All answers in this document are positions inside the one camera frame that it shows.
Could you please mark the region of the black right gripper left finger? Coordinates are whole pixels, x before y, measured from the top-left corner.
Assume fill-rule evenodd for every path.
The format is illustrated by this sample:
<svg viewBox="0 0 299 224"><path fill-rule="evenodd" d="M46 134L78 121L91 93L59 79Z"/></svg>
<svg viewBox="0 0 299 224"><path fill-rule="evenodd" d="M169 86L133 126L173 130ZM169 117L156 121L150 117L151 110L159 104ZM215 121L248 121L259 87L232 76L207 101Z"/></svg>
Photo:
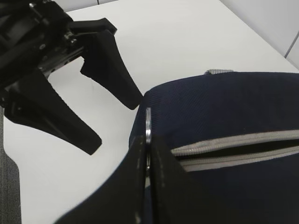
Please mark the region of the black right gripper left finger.
<svg viewBox="0 0 299 224"><path fill-rule="evenodd" d="M145 167L145 139L139 136L105 183L56 223L142 224Z"/></svg>

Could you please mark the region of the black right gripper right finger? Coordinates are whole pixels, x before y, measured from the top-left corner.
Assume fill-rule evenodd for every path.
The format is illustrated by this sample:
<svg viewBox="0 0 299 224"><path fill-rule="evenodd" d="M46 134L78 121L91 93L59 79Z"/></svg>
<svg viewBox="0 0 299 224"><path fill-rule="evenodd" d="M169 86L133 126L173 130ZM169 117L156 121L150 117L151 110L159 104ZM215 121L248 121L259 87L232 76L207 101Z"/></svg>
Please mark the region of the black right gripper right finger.
<svg viewBox="0 0 299 224"><path fill-rule="evenodd" d="M196 182L175 159L161 137L150 145L153 223L194 224L197 221Z"/></svg>

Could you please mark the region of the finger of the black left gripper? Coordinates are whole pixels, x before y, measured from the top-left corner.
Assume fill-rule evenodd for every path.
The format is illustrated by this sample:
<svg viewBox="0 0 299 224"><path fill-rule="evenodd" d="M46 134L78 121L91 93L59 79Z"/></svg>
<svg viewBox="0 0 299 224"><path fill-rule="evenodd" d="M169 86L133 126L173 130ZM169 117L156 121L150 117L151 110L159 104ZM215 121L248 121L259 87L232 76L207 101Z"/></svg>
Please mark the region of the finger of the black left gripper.
<svg viewBox="0 0 299 224"><path fill-rule="evenodd" d="M102 144L91 129L36 71L3 89L5 117L13 123L58 137L92 155Z"/></svg>
<svg viewBox="0 0 299 224"><path fill-rule="evenodd" d="M105 30L92 35L82 57L81 74L103 86L128 109L140 104L142 94L121 58L112 33Z"/></svg>

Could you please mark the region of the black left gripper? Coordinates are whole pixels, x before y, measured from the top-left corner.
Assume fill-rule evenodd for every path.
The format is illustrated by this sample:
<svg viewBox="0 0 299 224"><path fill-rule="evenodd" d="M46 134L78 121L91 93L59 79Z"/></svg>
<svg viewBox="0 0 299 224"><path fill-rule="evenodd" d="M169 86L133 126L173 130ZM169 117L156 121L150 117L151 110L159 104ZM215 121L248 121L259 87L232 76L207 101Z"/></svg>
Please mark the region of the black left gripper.
<svg viewBox="0 0 299 224"><path fill-rule="evenodd" d="M82 57L92 35L116 27L106 18L74 21L50 0L3 0L0 6L0 105L3 89L36 71L49 75Z"/></svg>

